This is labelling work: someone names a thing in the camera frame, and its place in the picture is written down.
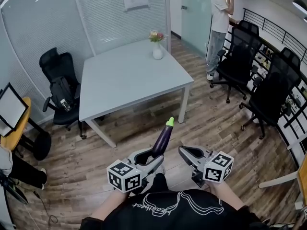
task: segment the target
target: eggplant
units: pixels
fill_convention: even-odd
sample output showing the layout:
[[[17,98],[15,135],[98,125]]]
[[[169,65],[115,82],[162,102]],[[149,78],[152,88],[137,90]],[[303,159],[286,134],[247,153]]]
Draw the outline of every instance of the eggplant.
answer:
[[[172,134],[172,130],[174,127],[174,118],[171,117],[167,123],[165,124],[164,129],[162,130],[161,134],[159,135],[158,140],[155,142],[153,149],[152,149],[152,157],[155,159],[156,157],[164,154],[169,139]]]

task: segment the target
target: office room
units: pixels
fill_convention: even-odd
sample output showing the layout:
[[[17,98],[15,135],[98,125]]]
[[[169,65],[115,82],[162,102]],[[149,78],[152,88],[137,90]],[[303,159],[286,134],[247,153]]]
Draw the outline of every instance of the office room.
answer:
[[[307,0],[0,10],[0,230],[307,229]]]

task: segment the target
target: ceiling light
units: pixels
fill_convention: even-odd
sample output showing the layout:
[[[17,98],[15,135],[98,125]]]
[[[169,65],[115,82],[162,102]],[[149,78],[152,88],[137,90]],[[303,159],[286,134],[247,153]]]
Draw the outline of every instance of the ceiling light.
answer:
[[[307,6],[302,0],[294,0],[293,5],[296,6],[301,12],[307,14]]]

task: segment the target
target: black t-shirt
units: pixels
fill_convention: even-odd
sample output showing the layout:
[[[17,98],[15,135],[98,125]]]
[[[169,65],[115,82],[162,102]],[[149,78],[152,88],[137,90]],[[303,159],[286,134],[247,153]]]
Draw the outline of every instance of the black t-shirt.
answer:
[[[247,207],[236,211],[202,190],[130,197],[104,221],[85,218],[80,230],[266,230]]]

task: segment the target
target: sneaker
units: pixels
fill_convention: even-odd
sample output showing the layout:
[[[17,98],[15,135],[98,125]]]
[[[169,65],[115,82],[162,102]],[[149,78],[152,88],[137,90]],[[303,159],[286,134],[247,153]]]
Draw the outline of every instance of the sneaker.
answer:
[[[207,79],[208,81],[212,82],[213,81],[213,74],[207,74]]]
[[[47,176],[47,172],[46,172],[46,170],[44,168],[41,168],[40,171],[44,172],[46,174],[46,176]]]

